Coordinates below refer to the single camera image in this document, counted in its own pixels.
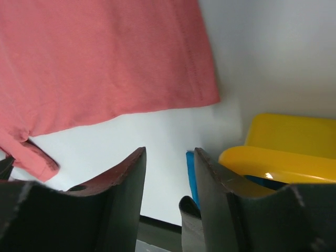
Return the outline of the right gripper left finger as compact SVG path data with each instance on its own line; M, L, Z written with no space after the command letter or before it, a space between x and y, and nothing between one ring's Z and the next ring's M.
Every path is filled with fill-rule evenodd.
M146 149L67 191L1 181L1 251L134 251Z

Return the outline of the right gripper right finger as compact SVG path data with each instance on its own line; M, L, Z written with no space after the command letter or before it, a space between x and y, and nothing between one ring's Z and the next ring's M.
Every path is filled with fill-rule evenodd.
M335 185L273 191L194 151L207 251L335 251Z

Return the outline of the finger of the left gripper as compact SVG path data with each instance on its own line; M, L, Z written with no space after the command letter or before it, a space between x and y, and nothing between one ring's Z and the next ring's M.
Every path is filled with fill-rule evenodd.
M8 180L13 170L14 158L9 156L0 161L0 179Z

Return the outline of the salmon pink t shirt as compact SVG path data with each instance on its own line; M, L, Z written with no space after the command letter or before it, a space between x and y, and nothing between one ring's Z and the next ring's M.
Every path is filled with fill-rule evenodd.
M1 149L40 181L31 137L217 102L197 1L1 1Z

